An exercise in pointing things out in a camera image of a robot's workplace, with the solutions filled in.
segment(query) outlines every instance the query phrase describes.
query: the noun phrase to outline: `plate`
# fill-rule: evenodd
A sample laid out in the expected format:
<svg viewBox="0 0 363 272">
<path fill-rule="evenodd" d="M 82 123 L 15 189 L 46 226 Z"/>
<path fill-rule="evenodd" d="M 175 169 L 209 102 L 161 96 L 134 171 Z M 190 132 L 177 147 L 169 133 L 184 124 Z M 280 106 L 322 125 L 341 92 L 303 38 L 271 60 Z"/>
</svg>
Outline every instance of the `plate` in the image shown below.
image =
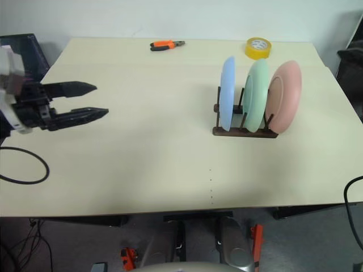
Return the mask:
<svg viewBox="0 0 363 272">
<path fill-rule="evenodd" d="M 296 61 L 282 64 L 274 73 L 267 97 L 266 119 L 273 114 L 269 128 L 284 132 L 292 123 L 301 95 L 301 70 Z"/>
<path fill-rule="evenodd" d="M 268 66 L 264 58 L 255 61 L 248 72 L 243 93 L 243 114 L 247 113 L 244 127 L 256 132 L 265 112 L 268 92 Z"/>
<path fill-rule="evenodd" d="M 228 58 L 223 64 L 221 75 L 220 93 L 220 118 L 221 126 L 229 131 L 232 123 L 235 85 L 235 61 L 234 57 Z"/>
</svg>

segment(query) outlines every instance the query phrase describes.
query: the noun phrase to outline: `blue plate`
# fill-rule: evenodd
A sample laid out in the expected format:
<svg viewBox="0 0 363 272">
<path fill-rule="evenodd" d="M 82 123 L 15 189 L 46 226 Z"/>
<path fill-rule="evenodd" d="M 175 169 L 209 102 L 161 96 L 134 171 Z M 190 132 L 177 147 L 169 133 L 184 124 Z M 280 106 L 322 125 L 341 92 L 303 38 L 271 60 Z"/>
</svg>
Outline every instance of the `blue plate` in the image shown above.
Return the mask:
<svg viewBox="0 0 363 272">
<path fill-rule="evenodd" d="M 223 64 L 221 75 L 220 93 L 220 118 L 221 126 L 229 131 L 232 123 L 235 85 L 235 62 L 234 57 L 228 58 Z"/>
<path fill-rule="evenodd" d="M 243 93 L 243 113 L 247 113 L 244 127 L 255 132 L 260 127 L 268 93 L 268 66 L 264 58 L 255 61 L 248 72 Z"/>
</svg>

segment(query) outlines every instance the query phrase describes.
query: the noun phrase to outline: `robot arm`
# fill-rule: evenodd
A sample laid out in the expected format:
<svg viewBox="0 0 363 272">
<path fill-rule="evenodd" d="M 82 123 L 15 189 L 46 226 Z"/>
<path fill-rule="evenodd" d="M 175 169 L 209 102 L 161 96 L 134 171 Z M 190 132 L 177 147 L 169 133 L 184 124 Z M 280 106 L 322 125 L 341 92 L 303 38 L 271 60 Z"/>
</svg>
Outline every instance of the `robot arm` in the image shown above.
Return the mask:
<svg viewBox="0 0 363 272">
<path fill-rule="evenodd" d="M 0 140 L 9 137 L 12 130 L 23 134 L 36 127 L 54 131 L 103 117 L 108 109 L 87 107 L 57 114 L 50 107 L 55 97 L 82 96 L 95 89 L 96 86 L 83 82 L 24 83 L 21 56 L 0 48 Z"/>
</svg>

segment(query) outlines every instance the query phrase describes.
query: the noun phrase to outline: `white table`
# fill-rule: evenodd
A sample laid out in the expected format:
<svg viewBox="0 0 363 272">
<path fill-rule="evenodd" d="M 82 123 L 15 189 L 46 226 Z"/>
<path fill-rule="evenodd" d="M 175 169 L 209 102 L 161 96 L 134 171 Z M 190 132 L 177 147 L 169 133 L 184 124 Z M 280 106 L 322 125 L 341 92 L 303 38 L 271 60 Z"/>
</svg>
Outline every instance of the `white table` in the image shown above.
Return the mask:
<svg viewBox="0 0 363 272">
<path fill-rule="evenodd" d="M 72 39 L 43 83 L 78 80 L 98 90 L 55 99 L 59 112 L 108 108 L 102 119 L 55 132 L 12 132 L 3 146 L 50 166 L 38 185 L 0 181 L 1 216 L 71 216 L 342 203 L 363 173 L 363 125 L 309 43 L 273 42 L 270 76 L 301 65 L 291 127 L 276 139 L 216 137 L 213 105 L 223 61 L 237 59 L 236 102 L 253 60 L 242 41 L 187 40 L 149 51 L 150 39 Z M 40 163 L 1 151 L 3 175 L 36 179 Z M 363 183 L 349 193 L 363 201 Z"/>
</svg>

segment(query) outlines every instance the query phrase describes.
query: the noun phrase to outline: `pink plate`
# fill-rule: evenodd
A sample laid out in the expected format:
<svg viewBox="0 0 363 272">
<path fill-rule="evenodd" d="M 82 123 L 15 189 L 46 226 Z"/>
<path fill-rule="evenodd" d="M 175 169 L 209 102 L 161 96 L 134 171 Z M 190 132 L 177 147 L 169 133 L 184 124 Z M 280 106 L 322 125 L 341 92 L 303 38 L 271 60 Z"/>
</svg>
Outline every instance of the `pink plate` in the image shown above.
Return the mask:
<svg viewBox="0 0 363 272">
<path fill-rule="evenodd" d="M 273 75 L 268 89 L 265 116 L 273 114 L 269 128 L 284 132 L 292 123 L 301 94 L 301 70 L 296 61 L 282 64 Z"/>
</svg>

